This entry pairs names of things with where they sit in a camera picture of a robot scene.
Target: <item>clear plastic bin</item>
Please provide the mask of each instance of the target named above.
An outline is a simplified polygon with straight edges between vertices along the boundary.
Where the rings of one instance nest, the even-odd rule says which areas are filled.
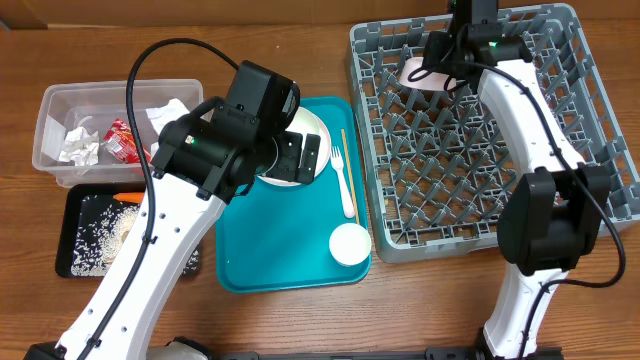
[[[33,140],[33,167],[56,177],[60,186],[82,183],[142,181],[140,164],[123,164],[100,146],[98,164],[75,166],[60,162],[58,155],[66,134],[83,126],[98,131],[100,141],[120,118],[129,121],[125,108],[126,81],[108,81],[50,86],[44,93]],[[147,150],[158,141],[146,109],[178,99],[192,110],[203,101],[202,84],[192,79],[138,80],[133,89],[136,124]]]

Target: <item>wooden stick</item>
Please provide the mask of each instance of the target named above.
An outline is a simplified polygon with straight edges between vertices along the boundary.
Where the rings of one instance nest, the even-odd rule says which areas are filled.
[[[351,200],[353,210],[356,212],[356,224],[360,225],[360,215],[358,215],[358,202],[356,201],[356,191],[353,187],[353,174],[351,173],[351,159],[349,158],[349,147],[347,146],[347,133],[342,129],[342,145],[344,146],[344,157],[347,158],[347,172],[349,173],[349,183],[351,183]]]

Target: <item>teal tray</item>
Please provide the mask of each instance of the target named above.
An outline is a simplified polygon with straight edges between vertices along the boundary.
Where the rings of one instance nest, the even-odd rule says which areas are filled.
[[[301,106],[327,125],[331,142],[344,156],[349,145],[360,224],[367,228],[364,181],[349,103],[338,97],[302,99]],[[348,179],[345,164],[345,178]],[[349,284],[369,272],[363,263],[344,267],[329,252],[329,236],[341,224],[355,222],[342,212],[338,178],[331,162],[311,185],[277,187],[256,179],[245,197],[235,198],[216,223],[217,273],[234,293],[252,293]]]

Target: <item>red wrapper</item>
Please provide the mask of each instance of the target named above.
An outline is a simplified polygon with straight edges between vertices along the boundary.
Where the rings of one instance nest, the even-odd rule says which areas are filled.
[[[140,162],[140,157],[136,151],[136,144],[133,142],[131,129],[126,122],[116,119],[111,125],[111,129],[104,136],[104,147],[109,150],[115,157],[127,164],[135,164]],[[151,161],[151,154],[145,149],[144,155],[147,161]]]

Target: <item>wooden table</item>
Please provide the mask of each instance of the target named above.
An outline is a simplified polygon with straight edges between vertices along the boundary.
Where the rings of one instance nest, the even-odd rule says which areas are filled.
[[[589,45],[635,159],[640,160],[640,21],[584,21]],[[295,79],[303,96],[349,98],[348,25],[225,26],[0,33],[0,358],[57,340],[98,280],[54,272],[66,189],[31,165],[40,101],[52,84],[123,80],[140,52],[169,37],[194,37],[237,61],[251,59]],[[140,78],[196,78],[205,96],[224,95],[228,65],[188,46],[158,51]],[[606,290],[561,288],[539,343],[568,359],[630,359],[640,353],[640,227],[624,233],[628,270]],[[356,285],[234,295],[215,274],[213,231],[202,272],[181,280],[160,316],[152,345],[177,335],[217,351],[261,353],[392,351],[471,345],[502,283],[497,250],[404,265],[375,261]],[[617,266],[609,239],[598,242],[574,278],[604,280]]]

